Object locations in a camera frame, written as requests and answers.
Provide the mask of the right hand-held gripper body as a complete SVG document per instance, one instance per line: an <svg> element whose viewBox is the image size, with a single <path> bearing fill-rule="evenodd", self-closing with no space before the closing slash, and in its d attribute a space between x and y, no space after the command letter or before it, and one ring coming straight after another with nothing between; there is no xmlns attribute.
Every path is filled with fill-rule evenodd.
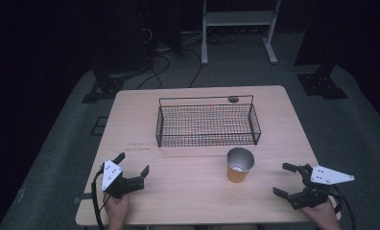
<svg viewBox="0 0 380 230"><path fill-rule="evenodd" d="M323 166L311 167L309 164L298 166L297 173L301 175L304 188L301 192L289 195L287 201L297 210L303 207L316 207L334 197L337 200L336 210L342 207L343 196L337 184L351 182L355 176L328 169Z"/></svg>

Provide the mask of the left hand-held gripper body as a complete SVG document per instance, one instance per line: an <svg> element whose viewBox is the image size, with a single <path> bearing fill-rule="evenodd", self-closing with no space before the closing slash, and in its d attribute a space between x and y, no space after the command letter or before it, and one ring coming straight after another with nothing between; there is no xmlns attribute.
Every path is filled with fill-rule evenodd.
<svg viewBox="0 0 380 230"><path fill-rule="evenodd" d="M102 191L115 198L121 198L123 195L143 190L145 178L140 175L126 178L123 176L122 167L114 164L111 160L107 160L104 163Z"/></svg>

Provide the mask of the metal cup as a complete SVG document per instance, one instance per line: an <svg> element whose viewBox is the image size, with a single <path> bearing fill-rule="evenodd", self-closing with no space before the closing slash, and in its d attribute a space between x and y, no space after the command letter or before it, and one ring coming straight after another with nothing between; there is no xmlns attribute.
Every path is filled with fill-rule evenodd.
<svg viewBox="0 0 380 230"><path fill-rule="evenodd" d="M226 176L233 183L241 183L254 167L254 155L245 148L231 149L226 155Z"/></svg>

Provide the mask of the black wire basket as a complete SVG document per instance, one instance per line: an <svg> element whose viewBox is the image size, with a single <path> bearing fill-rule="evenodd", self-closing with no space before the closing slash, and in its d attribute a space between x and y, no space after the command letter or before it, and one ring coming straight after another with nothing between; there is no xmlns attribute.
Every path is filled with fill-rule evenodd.
<svg viewBox="0 0 380 230"><path fill-rule="evenodd" d="M228 97L239 98L230 103ZM262 134L252 95L160 98L159 147L257 145Z"/></svg>

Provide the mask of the person's right hand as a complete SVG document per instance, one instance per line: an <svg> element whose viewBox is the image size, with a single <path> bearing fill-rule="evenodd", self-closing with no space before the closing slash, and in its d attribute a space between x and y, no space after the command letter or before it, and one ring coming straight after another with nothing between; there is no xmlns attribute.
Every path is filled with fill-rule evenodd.
<svg viewBox="0 0 380 230"><path fill-rule="evenodd" d="M316 207L303 207L300 211L312 220L320 230L342 230L330 199Z"/></svg>

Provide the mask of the person's left hand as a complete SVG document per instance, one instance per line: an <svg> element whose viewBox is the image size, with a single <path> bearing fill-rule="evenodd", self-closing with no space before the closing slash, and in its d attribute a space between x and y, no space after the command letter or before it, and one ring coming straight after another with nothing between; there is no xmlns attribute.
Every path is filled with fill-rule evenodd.
<svg viewBox="0 0 380 230"><path fill-rule="evenodd" d="M104 193L103 202L107 212L107 230L123 230L128 216L130 199L128 195L115 198L108 193Z"/></svg>

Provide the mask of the black tripod stand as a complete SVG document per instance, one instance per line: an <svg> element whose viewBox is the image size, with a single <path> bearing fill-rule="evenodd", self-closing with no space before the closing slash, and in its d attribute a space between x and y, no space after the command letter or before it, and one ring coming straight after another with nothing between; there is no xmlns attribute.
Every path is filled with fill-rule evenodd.
<svg viewBox="0 0 380 230"><path fill-rule="evenodd" d="M95 104L99 100L112 100L122 90L125 81L143 74L144 70L116 71L111 73L104 70L93 70L95 82L91 90L84 95L82 103Z"/></svg>

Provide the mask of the white metal stand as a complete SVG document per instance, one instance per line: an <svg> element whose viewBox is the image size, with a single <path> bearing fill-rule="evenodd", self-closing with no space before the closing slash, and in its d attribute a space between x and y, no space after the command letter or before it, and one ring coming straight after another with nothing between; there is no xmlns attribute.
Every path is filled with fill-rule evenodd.
<svg viewBox="0 0 380 230"><path fill-rule="evenodd" d="M203 0L201 64L208 63L207 29L227 26L268 26L269 31L263 38L263 44L270 64L277 64L278 60L273 51L272 40L281 1L275 0L272 11L208 11L207 0Z"/></svg>

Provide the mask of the black stand base plate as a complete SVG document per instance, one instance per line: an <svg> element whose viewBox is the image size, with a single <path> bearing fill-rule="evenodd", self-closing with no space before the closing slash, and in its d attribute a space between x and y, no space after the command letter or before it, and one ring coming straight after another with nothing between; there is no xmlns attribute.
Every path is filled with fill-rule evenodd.
<svg viewBox="0 0 380 230"><path fill-rule="evenodd" d="M308 96L322 96L327 100L346 99L342 88L329 76L318 74L298 74L297 78Z"/></svg>

